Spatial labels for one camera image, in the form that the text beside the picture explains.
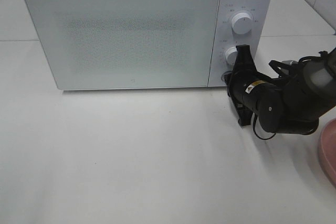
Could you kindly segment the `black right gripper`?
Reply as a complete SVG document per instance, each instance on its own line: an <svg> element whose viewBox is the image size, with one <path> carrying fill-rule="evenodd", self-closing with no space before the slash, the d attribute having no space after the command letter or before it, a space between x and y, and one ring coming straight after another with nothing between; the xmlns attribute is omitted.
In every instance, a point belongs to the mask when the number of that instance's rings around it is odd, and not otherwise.
<svg viewBox="0 0 336 224"><path fill-rule="evenodd" d="M228 95L240 126L251 125L253 111L278 111L278 87L256 72L249 45L237 45L233 71L226 75Z"/></svg>

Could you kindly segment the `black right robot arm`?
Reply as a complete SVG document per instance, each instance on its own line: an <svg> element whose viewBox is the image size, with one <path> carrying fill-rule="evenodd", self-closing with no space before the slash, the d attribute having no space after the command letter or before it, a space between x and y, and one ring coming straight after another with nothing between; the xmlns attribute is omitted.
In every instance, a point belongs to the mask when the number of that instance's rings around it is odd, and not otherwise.
<svg viewBox="0 0 336 224"><path fill-rule="evenodd" d="M335 107L335 50L298 61L272 60L276 78L257 70L248 45L236 50L233 69L224 80L240 126L259 123L272 135L310 135L319 118Z"/></svg>

